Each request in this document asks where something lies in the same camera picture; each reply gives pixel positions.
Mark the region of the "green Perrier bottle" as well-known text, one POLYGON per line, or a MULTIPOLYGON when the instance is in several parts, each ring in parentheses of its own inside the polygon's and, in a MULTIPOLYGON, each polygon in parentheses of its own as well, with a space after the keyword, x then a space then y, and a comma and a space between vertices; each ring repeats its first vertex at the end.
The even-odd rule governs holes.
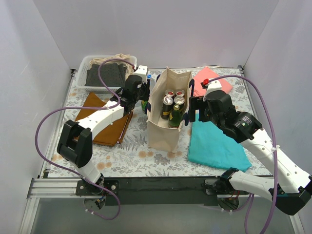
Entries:
POLYGON ((168 126, 170 128, 178 128, 181 120, 182 120, 182 116, 180 112, 180 106, 178 104, 175 104, 173 107, 173 110, 171 111, 169 115, 168 126))
POLYGON ((148 101, 141 101, 141 109, 143 111, 144 114, 147 114, 147 105, 148 105, 148 101))

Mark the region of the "Pocari Sweat bottle cloudy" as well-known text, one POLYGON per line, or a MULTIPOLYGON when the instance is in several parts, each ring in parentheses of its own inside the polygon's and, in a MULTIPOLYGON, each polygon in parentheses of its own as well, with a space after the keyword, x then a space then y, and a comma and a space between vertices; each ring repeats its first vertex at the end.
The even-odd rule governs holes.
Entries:
POLYGON ((153 79, 153 77, 152 77, 151 74, 148 74, 148 75, 147 75, 147 79, 150 81, 150 85, 151 85, 151 86, 154 85, 154 79, 153 79))

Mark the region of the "dark can dented lid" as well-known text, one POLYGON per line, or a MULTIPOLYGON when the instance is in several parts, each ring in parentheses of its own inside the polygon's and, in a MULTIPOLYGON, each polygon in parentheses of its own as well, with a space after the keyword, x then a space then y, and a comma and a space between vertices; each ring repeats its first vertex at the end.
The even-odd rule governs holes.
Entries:
POLYGON ((168 119, 173 109, 174 100, 170 96, 165 96, 162 101, 163 101, 163 105, 161 109, 161 118, 168 119))

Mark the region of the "beige canvas tote bag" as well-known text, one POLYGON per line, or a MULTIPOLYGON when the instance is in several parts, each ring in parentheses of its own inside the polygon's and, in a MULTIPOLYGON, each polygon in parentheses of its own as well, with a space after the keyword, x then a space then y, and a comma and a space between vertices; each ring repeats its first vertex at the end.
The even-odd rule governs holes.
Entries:
POLYGON ((183 125, 188 125, 189 98, 194 92, 192 72, 176 73, 166 68, 150 93, 147 104, 148 146, 161 151, 175 153, 183 125), (161 118, 163 98, 167 89, 184 90, 185 104, 182 109, 182 122, 177 128, 170 128, 168 120, 161 118))

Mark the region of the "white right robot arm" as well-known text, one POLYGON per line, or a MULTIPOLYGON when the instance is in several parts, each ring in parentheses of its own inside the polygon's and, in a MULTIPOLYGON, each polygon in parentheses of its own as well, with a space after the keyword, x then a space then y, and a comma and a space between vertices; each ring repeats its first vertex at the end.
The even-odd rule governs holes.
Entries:
POLYGON ((250 113, 235 109, 230 95, 217 90, 205 97, 190 97, 189 120, 210 121, 226 136, 232 138, 252 153, 273 179, 249 175, 236 168, 229 168, 211 188, 218 193, 231 194, 246 191, 271 200, 287 215, 297 214, 312 197, 312 176, 297 166, 278 147, 250 113))

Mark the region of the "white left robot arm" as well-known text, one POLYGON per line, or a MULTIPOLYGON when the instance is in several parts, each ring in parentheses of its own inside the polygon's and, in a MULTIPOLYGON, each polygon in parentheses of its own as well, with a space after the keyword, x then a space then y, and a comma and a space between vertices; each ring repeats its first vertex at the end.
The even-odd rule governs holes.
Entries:
POLYGON ((150 80, 146 74, 130 75, 116 96, 103 107, 82 107, 94 110, 79 121, 67 121, 62 129, 57 153, 69 161, 86 181, 87 189, 93 195, 103 191, 103 175, 91 161, 93 140, 106 127, 129 114, 140 100, 147 101, 150 94, 150 80))

